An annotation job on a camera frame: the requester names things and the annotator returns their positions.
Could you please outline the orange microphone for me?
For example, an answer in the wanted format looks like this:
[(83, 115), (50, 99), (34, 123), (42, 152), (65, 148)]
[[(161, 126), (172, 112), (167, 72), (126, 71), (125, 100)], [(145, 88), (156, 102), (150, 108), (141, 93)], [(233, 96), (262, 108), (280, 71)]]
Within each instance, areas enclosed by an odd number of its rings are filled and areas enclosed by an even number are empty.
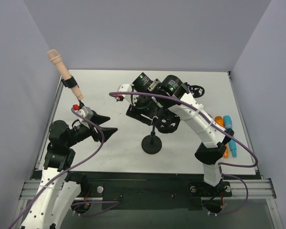
[[(221, 127), (224, 127), (224, 120), (221, 116), (216, 116), (214, 120), (218, 125), (220, 125)], [(223, 158), (228, 158), (229, 157), (228, 145), (225, 145), (225, 146), (226, 146), (226, 150), (224, 152)]]

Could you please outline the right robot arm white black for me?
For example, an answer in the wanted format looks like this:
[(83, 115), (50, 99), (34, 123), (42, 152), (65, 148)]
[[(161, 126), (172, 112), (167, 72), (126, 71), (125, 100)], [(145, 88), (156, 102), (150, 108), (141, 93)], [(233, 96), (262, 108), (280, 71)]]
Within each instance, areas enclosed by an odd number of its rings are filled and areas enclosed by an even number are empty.
[(169, 134), (177, 130), (184, 121), (201, 139), (195, 157), (203, 164), (206, 194), (214, 195), (220, 188), (222, 170), (219, 163), (233, 131), (217, 125), (192, 95), (189, 85), (177, 76), (168, 75), (163, 81), (151, 80), (141, 73), (131, 84), (123, 84), (120, 92), (127, 92), (124, 99), (129, 102), (126, 112), (146, 125), (153, 125), (160, 133)]

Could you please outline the black tripod shock mount stand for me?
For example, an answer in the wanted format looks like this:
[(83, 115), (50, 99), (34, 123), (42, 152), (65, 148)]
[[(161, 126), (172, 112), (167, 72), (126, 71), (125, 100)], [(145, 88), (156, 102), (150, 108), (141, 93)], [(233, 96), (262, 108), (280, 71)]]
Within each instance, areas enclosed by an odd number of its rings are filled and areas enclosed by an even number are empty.
[(205, 89), (202, 86), (190, 85), (187, 82), (184, 84), (188, 87), (188, 90), (192, 94), (193, 98), (200, 98), (205, 94)]

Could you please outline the black stand with orange microphone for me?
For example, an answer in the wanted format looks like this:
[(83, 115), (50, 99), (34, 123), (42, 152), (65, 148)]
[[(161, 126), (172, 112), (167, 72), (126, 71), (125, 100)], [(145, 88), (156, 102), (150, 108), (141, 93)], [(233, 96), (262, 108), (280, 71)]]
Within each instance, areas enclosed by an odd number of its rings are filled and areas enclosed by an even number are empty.
[(154, 117), (151, 133), (145, 136), (141, 142), (142, 150), (150, 155), (159, 153), (162, 149), (162, 141), (156, 135), (155, 129), (157, 129), (161, 134), (171, 134), (177, 130), (180, 121), (180, 117), (169, 112), (164, 112)]

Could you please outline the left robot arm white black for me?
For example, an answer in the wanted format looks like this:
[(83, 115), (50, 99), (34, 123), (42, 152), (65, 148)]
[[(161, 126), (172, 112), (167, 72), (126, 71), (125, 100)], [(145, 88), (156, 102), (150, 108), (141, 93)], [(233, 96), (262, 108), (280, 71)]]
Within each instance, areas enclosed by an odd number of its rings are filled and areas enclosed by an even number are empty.
[(72, 146), (89, 137), (95, 142), (105, 143), (118, 130), (116, 127), (100, 127), (109, 120), (109, 117), (97, 115), (97, 126), (93, 126), (87, 118), (72, 128), (63, 120), (50, 125), (50, 142), (38, 193), (20, 226), (22, 229), (60, 228), (74, 199), (89, 192), (86, 174), (69, 171), (75, 157)]

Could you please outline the cyan microphone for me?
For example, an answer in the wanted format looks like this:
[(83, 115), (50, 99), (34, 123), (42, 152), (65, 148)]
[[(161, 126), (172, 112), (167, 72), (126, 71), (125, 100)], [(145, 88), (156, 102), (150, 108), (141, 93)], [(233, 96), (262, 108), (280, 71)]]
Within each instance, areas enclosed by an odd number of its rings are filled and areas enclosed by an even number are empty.
[[(225, 129), (227, 131), (229, 131), (229, 135), (233, 136), (233, 134), (232, 134), (233, 122), (232, 122), (231, 117), (229, 115), (225, 115), (225, 116), (223, 116), (223, 121), (224, 121)], [(236, 147), (235, 141), (231, 139), (228, 142), (228, 145), (229, 145), (229, 149), (230, 149), (230, 152), (232, 154), (232, 157), (237, 157), (237, 147)]]

